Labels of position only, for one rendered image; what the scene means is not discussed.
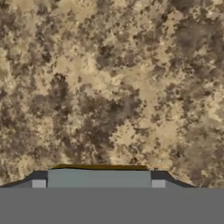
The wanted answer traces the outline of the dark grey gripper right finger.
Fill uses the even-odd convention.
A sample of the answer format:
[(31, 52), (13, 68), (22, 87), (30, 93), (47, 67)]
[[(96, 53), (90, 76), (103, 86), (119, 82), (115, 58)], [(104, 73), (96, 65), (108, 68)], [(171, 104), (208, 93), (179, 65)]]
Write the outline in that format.
[(150, 176), (152, 180), (165, 180), (168, 183), (172, 183), (176, 186), (184, 188), (194, 188), (194, 185), (187, 184), (174, 178), (168, 171), (151, 171)]

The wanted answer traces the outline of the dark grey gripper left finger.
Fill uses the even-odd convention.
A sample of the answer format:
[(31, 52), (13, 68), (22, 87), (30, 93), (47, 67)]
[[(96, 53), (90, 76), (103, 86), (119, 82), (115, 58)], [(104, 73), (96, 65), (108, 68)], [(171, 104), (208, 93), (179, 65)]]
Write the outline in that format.
[(32, 181), (35, 179), (47, 180), (48, 171), (33, 171), (31, 174), (18, 181), (11, 182), (9, 184), (0, 185), (0, 188), (9, 187), (32, 187)]

